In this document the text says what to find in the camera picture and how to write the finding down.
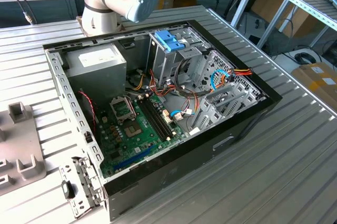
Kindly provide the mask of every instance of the cardboard box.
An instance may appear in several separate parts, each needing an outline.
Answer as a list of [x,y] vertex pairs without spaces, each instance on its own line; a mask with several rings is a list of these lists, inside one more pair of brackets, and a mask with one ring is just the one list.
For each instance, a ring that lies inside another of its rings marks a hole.
[[301,65],[291,74],[324,103],[337,111],[337,73],[327,64]]

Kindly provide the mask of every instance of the metal shelf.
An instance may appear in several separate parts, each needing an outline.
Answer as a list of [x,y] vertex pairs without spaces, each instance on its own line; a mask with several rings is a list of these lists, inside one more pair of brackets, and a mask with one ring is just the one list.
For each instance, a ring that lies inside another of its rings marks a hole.
[[[258,48],[262,48],[262,46],[265,44],[273,28],[276,26],[284,10],[289,6],[290,3],[293,3],[295,7],[292,11],[290,11],[287,19],[292,18],[292,15],[295,13],[297,8],[301,8],[326,25],[326,28],[318,35],[317,38],[315,38],[310,46],[313,46],[317,40],[321,38],[328,27],[337,31],[337,8],[328,0],[284,0],[281,7],[276,12],[274,18],[271,20],[268,28],[261,37],[259,43],[257,44]],[[282,32],[288,23],[289,21],[285,20],[279,31]]]
[[[283,99],[250,134],[116,223],[333,223],[337,216],[337,129],[325,104],[202,6],[154,11],[127,29],[195,19]],[[75,221],[58,166],[81,154],[41,45],[83,37],[76,21],[0,29],[0,109],[33,106],[47,177],[0,197],[11,223],[108,223],[99,208]]]

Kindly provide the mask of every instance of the aluminum work table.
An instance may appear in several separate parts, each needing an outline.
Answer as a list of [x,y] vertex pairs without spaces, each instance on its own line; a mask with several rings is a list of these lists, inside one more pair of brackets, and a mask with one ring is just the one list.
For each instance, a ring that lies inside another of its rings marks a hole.
[[[117,224],[327,223],[337,219],[336,114],[202,6],[154,11],[127,29],[195,19],[283,96],[249,135]],[[33,107],[47,176],[0,197],[1,223],[108,223],[103,207],[75,220],[58,166],[80,155],[41,45],[83,37],[76,21],[0,29],[0,109]]]

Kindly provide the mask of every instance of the latch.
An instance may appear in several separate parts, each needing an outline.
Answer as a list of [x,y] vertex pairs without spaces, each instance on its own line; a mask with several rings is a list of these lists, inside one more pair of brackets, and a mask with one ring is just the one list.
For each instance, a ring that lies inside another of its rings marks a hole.
[[75,218],[98,207],[105,199],[98,175],[87,157],[72,158],[59,168],[62,189]]

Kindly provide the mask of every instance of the blue plastic tab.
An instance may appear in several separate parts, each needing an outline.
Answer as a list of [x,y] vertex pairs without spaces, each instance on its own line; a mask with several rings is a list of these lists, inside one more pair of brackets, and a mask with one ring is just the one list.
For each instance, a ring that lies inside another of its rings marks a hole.
[[161,42],[161,44],[169,51],[173,52],[175,50],[185,48],[184,44],[178,42],[174,35],[172,35],[167,30],[156,31],[154,36]]

